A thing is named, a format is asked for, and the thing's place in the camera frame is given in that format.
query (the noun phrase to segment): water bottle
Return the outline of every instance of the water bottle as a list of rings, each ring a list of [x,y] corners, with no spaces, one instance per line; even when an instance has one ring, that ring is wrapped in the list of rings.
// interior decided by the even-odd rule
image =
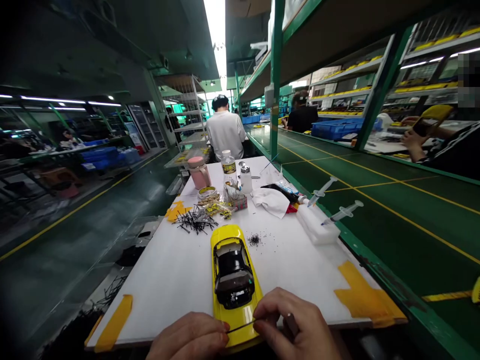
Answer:
[[[235,165],[235,158],[232,156],[230,150],[221,152],[221,168],[223,169],[223,183],[230,183],[234,186],[237,181],[237,166]]]

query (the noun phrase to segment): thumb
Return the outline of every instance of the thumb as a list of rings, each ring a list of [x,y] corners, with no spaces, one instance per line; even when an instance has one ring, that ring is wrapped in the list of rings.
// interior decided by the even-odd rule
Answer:
[[[267,342],[279,359],[294,359],[295,348],[293,344],[277,329],[264,320],[253,323],[254,330]]]

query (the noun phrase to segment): white work table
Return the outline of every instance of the white work table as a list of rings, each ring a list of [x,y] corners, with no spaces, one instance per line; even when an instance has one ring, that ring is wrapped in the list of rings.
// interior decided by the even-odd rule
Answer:
[[[264,156],[244,161],[253,176],[258,176],[269,162]],[[208,164],[207,167],[212,185],[219,189],[223,183],[221,164]],[[265,178],[263,173],[261,179],[253,179],[253,188],[266,185]],[[198,202],[197,192],[190,178],[174,202],[182,201],[185,207],[191,207]],[[282,287],[316,304],[331,326],[371,325],[370,318],[352,318],[348,308],[334,293],[336,289],[350,289],[338,270],[338,266],[347,260],[357,267],[372,288],[380,289],[343,243],[338,239],[337,244],[315,247],[295,213],[279,219],[262,206],[255,207],[250,195],[247,197],[248,208],[233,213],[231,220],[220,219],[218,214],[214,219],[219,226],[237,224],[243,230],[263,294]],[[197,235],[177,226],[168,222],[167,217],[163,219],[94,331],[87,348],[95,347],[123,295],[133,296],[132,309],[115,347],[147,344],[191,311],[213,315],[212,231],[206,229],[207,234]],[[261,238],[258,247],[250,246],[247,241],[252,234],[259,234]]]

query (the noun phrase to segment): yellow model car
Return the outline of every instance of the yellow model car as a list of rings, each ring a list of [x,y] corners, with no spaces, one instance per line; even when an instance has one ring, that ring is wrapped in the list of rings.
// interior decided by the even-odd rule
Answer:
[[[237,225],[217,228],[211,235],[213,316],[230,325],[231,352],[261,339],[254,330],[254,311],[262,296],[242,230]]]

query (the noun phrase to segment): fluorescent light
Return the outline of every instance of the fluorescent light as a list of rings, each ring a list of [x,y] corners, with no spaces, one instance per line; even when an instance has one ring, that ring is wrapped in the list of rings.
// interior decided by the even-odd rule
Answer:
[[[65,99],[54,99],[48,97],[33,97],[33,96],[20,96],[24,100],[36,100],[36,101],[51,101],[54,103],[74,103],[74,104],[85,104],[85,101],[82,100],[65,100]]]
[[[96,102],[96,101],[89,101],[90,105],[105,105],[105,106],[122,106],[122,104],[113,104],[108,102]]]
[[[437,62],[437,61],[443,60],[443,58],[444,58],[444,56],[442,56],[442,57],[437,57],[437,58],[435,58],[435,59],[430,60],[429,63],[435,63],[435,62]]]
[[[225,46],[225,0],[203,0],[211,45],[223,92],[227,91],[227,49]]]
[[[419,62],[419,63],[416,63],[416,64],[410,64],[410,65],[402,66],[400,69],[413,68],[413,67],[415,67],[415,66],[424,65],[424,64],[426,64],[426,63],[427,63],[426,61],[422,61],[422,62]]]
[[[474,52],[477,52],[477,51],[480,51],[480,47],[476,47],[474,49],[470,49],[470,50],[466,50],[466,51],[460,51],[460,52],[457,52],[455,54],[450,55],[450,57],[454,58],[454,57],[457,57],[459,54],[470,54],[470,53],[474,53]]]
[[[72,111],[87,111],[83,107],[54,107],[55,110],[72,110]]]

